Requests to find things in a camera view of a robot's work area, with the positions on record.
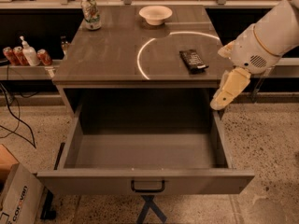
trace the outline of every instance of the speckled floor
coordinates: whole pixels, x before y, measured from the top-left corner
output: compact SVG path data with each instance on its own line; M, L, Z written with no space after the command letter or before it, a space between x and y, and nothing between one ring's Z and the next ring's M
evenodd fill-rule
M65 107L22 106L21 118L33 128L37 149L14 134L0 142L31 172L52 169L72 121ZM231 104L222 120L235 167L254 170L255 178L240 195L156 196L153 201L165 214L165 223L298 224L298 99ZM10 129L17 123L3 106L0 122ZM23 125L18 133L31 138ZM39 210L36 224L136 223L144 203L141 196L55 196L56 219L40 220ZM162 221L150 209L144 223Z

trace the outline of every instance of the can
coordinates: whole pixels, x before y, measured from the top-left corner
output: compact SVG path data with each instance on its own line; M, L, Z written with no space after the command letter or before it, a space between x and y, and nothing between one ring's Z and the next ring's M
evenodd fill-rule
M40 49L37 52L37 57L44 65L52 65L52 58L45 49Z
M22 47L16 47L13 49L13 53L16 55L16 57L19 60L19 63L21 65L28 65L28 61L26 57L24 56L24 53L22 52Z
M6 47L3 49L3 54L6 56L6 58L9 60L11 64L20 64L18 58L16 55L13 53L13 50L11 47Z
M100 13L95 0L81 0L86 28L97 30L101 27Z

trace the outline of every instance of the gray table surface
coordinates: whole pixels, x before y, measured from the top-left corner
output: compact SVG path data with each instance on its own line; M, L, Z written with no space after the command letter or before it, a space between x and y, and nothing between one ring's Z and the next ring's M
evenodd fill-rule
M98 7L102 27L89 31L84 22L53 82L56 85L97 87L103 84L182 82L217 87L224 70L233 68L217 54L222 46L203 6L168 6L172 16L150 26L139 16L142 6ZM179 51L196 49L209 65L191 75Z

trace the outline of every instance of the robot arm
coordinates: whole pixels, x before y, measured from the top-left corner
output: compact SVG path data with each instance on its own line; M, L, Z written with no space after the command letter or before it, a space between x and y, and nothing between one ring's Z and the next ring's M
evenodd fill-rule
M235 69L225 72L211 107L225 108L250 83L251 74L261 74L276 65L289 50L299 45L299 0L282 0L235 41L219 50Z

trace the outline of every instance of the white bottle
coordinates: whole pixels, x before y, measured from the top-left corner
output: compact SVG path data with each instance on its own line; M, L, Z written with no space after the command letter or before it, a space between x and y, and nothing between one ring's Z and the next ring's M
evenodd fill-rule
M28 63L31 66L37 66L40 64L40 60L37 57L36 50L33 47L30 47L29 44L24 40L24 36L20 36L22 40L21 44L23 46L22 53L26 57Z

